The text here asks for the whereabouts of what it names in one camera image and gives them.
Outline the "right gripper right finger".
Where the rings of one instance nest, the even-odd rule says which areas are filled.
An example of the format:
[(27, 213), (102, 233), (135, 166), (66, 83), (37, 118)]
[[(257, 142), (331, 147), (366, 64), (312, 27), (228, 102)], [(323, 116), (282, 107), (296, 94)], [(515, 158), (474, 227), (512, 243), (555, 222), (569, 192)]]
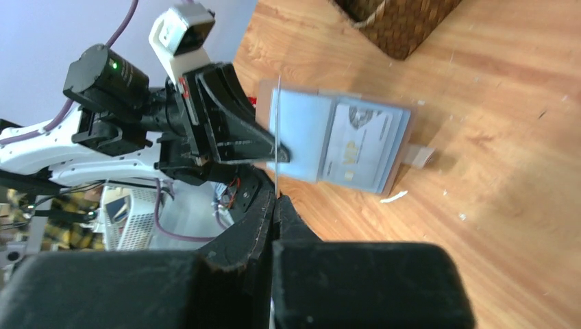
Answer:
[(287, 196), (273, 220), (273, 328), (475, 328), (458, 268), (441, 246), (322, 241)]

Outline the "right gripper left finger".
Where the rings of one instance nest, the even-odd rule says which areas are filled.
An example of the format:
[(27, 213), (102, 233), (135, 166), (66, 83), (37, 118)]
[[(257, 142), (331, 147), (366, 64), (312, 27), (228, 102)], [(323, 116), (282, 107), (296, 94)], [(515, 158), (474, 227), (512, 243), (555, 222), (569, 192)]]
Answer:
[(1, 292), (2, 328), (267, 328), (275, 195), (197, 251), (45, 252)]

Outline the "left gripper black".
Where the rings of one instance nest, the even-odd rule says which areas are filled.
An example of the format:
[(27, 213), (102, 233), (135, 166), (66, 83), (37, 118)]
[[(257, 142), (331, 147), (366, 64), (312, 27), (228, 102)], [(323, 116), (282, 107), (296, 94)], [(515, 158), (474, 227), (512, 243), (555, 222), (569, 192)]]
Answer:
[(213, 160), (225, 165), (291, 160), (288, 147), (256, 121), (233, 64), (207, 64), (176, 82), (167, 78), (165, 91), (168, 127), (157, 140), (156, 169), (168, 178), (200, 186), (218, 181)]

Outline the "grey VIP credit card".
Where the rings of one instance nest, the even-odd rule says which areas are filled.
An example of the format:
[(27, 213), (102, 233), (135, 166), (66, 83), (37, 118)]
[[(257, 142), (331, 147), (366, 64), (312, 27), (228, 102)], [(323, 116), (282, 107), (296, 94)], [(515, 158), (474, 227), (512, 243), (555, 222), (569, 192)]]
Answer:
[(321, 179), (363, 191), (378, 191), (402, 115), (402, 110), (390, 106), (339, 101)]

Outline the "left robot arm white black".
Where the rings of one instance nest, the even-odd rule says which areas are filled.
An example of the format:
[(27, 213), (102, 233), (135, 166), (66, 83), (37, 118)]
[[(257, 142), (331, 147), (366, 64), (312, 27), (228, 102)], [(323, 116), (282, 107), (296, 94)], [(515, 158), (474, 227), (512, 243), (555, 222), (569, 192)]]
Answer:
[(256, 120), (229, 62), (202, 47), (173, 55), (155, 47), (164, 86), (108, 46), (88, 48), (63, 92), (77, 103), (54, 128), (1, 129), (1, 173), (47, 188), (112, 181), (153, 186), (231, 182), (257, 162), (288, 162), (290, 150)]

